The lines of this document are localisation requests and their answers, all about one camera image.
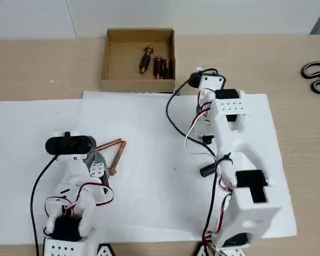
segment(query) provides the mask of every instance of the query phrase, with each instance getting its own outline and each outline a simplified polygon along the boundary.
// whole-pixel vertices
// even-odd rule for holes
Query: black scissors handle
[[[320,61],[313,61],[313,62],[310,62],[306,65],[304,65],[301,69],[301,76],[305,79],[312,79],[312,78],[316,78],[316,77],[319,77],[320,78],[320,71],[317,71],[317,72],[314,72],[314,73],[309,73],[307,70],[310,68],[310,67],[320,67]],[[310,89],[317,93],[317,94],[320,94],[320,89],[318,88],[318,86],[320,85],[320,79],[313,82],[311,85],[310,85]]]

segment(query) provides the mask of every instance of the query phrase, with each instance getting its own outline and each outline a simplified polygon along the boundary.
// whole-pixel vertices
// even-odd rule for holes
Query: cardboard box
[[[146,46],[154,49],[148,70],[139,73]],[[173,79],[154,78],[154,58],[172,61]],[[108,92],[173,92],[175,80],[174,30],[171,28],[108,29],[103,59],[102,89]]]

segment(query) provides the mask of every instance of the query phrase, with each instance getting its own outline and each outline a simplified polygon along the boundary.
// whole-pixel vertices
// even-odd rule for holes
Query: table surface
[[[100,90],[103,52],[103,38],[0,41],[0,100],[76,99],[84,90]],[[226,87],[268,95],[298,235],[262,240],[246,254],[320,255],[320,95],[299,74],[302,65],[320,60],[320,36],[176,37],[175,55],[177,86],[196,66],[216,67]],[[192,255],[195,247],[113,245],[117,256]],[[34,256],[34,247],[0,246],[0,256],[11,255]]]

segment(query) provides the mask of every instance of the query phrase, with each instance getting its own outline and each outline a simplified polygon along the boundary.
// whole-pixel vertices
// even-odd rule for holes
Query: paper sheet
[[[46,140],[55,131],[73,130],[81,100],[0,101],[0,244],[32,243],[29,212],[33,184],[50,161]],[[35,194],[39,241],[45,226],[44,200],[62,177],[53,164]]]
[[[109,180],[116,192],[116,200],[109,207],[97,210],[96,223],[98,229],[103,229],[106,223],[179,229],[200,239],[209,209],[212,177],[203,179],[198,170],[212,163],[212,160],[208,156],[192,156],[183,149],[183,137],[165,116],[169,96],[153,96],[156,97],[84,93],[79,130],[94,136],[98,143],[119,137],[127,141],[118,172]],[[252,107],[253,115],[261,116],[263,122],[272,126],[268,131],[268,143],[277,143],[271,114],[266,111],[269,108],[267,97],[260,94],[246,97],[249,106],[254,102],[263,105],[263,108]],[[184,132],[194,117],[195,106],[196,97],[186,96],[176,97],[170,107],[171,117]],[[189,148],[203,151],[201,146],[193,143],[189,144]],[[281,160],[278,147],[275,155]],[[242,170],[245,163],[235,163],[235,167]],[[285,180],[282,187],[286,207],[275,217],[264,237],[296,234]],[[222,193],[217,193],[211,229],[217,222],[222,196]]]
[[[212,160],[183,150],[183,137],[164,115],[169,96],[151,96],[84,94],[81,129],[92,133],[97,143],[118,137],[128,141],[118,173],[109,180],[116,192],[115,201],[97,209],[99,241],[200,239],[212,177],[201,178],[198,169]],[[264,95],[257,97],[267,104]],[[176,97],[170,107],[170,115],[184,131],[193,118],[195,102],[195,97]],[[45,151],[45,141],[54,131],[78,130],[80,110],[81,100],[0,102],[0,244],[33,243],[29,199],[36,177],[51,159]],[[194,144],[189,148],[202,150]],[[104,151],[108,161],[116,150]],[[37,188],[34,206],[40,242],[46,221],[44,199],[53,194],[62,177],[62,167],[58,162],[53,164]],[[294,220],[290,198],[286,199],[289,205],[275,217],[265,237],[296,234],[295,223],[291,225],[289,221],[287,225],[284,221]],[[221,196],[217,196],[211,228],[215,226],[220,201]]]

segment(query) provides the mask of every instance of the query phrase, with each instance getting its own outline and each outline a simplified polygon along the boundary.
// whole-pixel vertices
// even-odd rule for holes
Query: robotic arm
[[[219,184],[223,183],[226,189],[217,192],[225,194],[225,198],[230,194],[230,200],[225,212],[219,215],[219,228],[211,232],[211,241],[216,248],[228,251],[249,247],[261,239],[282,207],[270,176],[271,155],[267,151],[258,152],[255,146],[263,138],[263,128],[247,109],[245,93],[223,88],[225,77],[198,71],[191,78],[189,84],[199,89],[197,115],[205,112],[194,127],[195,136],[205,144],[214,138],[217,159],[225,155],[232,159],[218,165]],[[234,167],[244,158],[254,168]],[[211,164],[201,169],[201,175],[206,177],[215,171],[215,164]]]
[[[49,154],[59,155],[65,169],[54,196],[45,201],[44,255],[113,255],[109,245],[97,243],[92,228],[96,206],[108,204],[114,197],[104,158],[101,156],[100,163],[94,161],[99,157],[95,140],[66,132],[48,139],[45,147]]]

